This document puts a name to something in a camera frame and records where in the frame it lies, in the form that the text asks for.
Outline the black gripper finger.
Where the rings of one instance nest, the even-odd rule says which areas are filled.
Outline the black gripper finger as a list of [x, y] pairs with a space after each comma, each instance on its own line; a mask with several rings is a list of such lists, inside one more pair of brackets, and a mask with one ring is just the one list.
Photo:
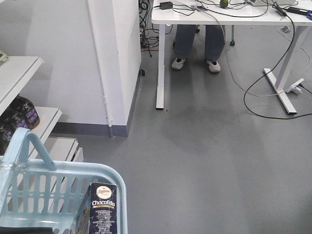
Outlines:
[[52, 234], [49, 227], [1, 227], [1, 234]]

